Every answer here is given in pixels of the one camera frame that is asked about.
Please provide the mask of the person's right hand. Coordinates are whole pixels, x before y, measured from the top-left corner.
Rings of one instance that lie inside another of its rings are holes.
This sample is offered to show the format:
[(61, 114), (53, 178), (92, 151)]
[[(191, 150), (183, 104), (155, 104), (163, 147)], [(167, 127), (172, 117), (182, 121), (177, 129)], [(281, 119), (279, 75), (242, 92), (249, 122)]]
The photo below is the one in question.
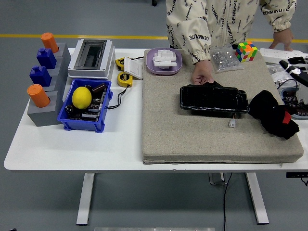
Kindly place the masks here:
[(192, 73), (192, 83), (195, 85), (203, 85), (207, 82), (214, 83), (214, 79), (212, 77), (211, 61), (199, 61), (194, 65), (194, 71)]

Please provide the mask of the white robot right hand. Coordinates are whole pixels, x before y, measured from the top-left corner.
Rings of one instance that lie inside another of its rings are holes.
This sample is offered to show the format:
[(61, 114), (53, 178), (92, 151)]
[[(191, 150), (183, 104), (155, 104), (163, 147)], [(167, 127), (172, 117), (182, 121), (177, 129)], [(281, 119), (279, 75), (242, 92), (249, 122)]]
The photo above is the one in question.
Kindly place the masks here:
[(302, 71), (300, 68), (293, 66), (293, 64), (307, 64), (308, 63), (308, 57), (293, 57), (289, 58), (286, 61), (280, 60), (279, 64), (282, 66), (282, 68), (290, 74), (291, 77), (293, 77), (295, 80), (297, 80), (299, 83), (303, 84), (304, 86), (308, 86), (308, 74)]

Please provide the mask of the person's left hand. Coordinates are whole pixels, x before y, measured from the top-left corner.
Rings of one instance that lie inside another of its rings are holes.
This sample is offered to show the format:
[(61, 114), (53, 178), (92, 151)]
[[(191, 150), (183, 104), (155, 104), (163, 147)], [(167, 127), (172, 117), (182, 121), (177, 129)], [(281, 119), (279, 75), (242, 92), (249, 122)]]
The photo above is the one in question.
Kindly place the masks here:
[(287, 28), (282, 31), (274, 32), (273, 33), (273, 42), (269, 46), (270, 49), (275, 49), (276, 46), (281, 43), (284, 45), (285, 51), (293, 51), (291, 48), (291, 43), (294, 36), (290, 28)]

